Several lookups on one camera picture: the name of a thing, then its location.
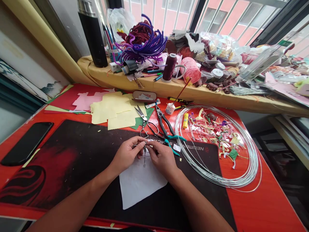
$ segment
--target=smartphone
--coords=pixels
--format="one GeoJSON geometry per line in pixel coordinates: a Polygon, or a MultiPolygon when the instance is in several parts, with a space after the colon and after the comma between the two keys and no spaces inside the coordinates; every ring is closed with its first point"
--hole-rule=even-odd
{"type": "Polygon", "coordinates": [[[1,164],[4,166],[18,166],[27,162],[53,125],[54,123],[52,122],[38,122],[33,124],[3,158],[1,164]]]}

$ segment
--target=mouse pad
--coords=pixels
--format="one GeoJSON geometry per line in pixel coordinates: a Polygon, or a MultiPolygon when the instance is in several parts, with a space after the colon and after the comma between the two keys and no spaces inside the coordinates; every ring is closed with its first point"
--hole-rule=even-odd
{"type": "MultiPolygon", "coordinates": [[[[103,171],[121,143],[137,135],[137,131],[107,130],[104,126],[65,120],[30,163],[21,168],[0,191],[0,202],[49,210],[103,171]]],[[[221,176],[218,147],[200,142],[194,144],[208,168],[221,176]]],[[[226,189],[200,176],[183,154],[180,158],[182,161],[176,158],[177,166],[236,231],[226,189]]],[[[99,199],[90,217],[191,231],[180,198],[169,183],[123,210],[117,177],[99,199]]]]}

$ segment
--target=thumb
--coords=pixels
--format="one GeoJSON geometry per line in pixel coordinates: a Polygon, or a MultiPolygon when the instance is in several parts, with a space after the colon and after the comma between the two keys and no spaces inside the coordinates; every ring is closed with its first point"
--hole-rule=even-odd
{"type": "Polygon", "coordinates": [[[144,148],[146,142],[140,142],[139,144],[137,144],[137,146],[135,146],[135,148],[132,149],[132,153],[134,153],[135,155],[137,155],[137,153],[144,148]]]}
{"type": "Polygon", "coordinates": [[[158,160],[158,157],[157,157],[157,154],[155,153],[154,149],[150,146],[146,146],[148,151],[149,151],[149,154],[150,154],[150,158],[152,161],[157,161],[158,160]]]}

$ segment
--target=forearm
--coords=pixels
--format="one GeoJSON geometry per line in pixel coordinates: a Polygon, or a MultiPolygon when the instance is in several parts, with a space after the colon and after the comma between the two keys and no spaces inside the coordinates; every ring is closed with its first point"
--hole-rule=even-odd
{"type": "Polygon", "coordinates": [[[194,232],[233,231],[215,207],[196,189],[181,170],[169,179],[187,212],[194,232]]]}
{"type": "Polygon", "coordinates": [[[110,166],[94,179],[65,198],[43,217],[36,221],[27,232],[75,232],[79,231],[91,210],[118,176],[110,166]]]}

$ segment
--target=yellow glue stick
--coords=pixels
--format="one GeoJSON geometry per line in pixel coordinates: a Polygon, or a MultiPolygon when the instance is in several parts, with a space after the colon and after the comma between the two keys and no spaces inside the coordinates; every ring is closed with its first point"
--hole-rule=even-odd
{"type": "Polygon", "coordinates": [[[185,113],[183,115],[183,129],[187,129],[188,127],[188,117],[189,117],[188,113],[185,113]]]}

